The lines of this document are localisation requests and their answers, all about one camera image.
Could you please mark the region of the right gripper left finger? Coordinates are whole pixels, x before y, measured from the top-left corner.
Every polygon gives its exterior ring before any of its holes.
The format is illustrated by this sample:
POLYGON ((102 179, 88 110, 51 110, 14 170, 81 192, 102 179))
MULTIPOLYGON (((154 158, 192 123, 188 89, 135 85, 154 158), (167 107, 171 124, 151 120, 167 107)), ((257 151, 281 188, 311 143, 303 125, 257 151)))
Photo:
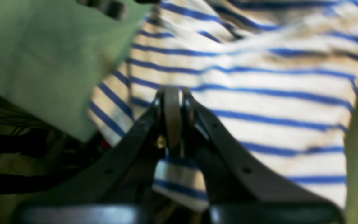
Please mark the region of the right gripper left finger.
POLYGON ((180 155, 180 88, 162 87, 113 149, 62 184, 19 206, 13 224, 156 224, 150 197, 166 136, 180 155))

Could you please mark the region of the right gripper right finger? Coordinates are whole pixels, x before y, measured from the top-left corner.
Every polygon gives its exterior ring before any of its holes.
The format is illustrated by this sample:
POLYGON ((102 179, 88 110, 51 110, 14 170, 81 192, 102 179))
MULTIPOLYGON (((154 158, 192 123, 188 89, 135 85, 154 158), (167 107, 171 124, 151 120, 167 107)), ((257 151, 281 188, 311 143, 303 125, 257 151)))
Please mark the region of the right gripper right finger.
POLYGON ((215 115, 182 89, 183 156, 201 170, 208 224, 343 224, 332 201, 264 166, 215 115))

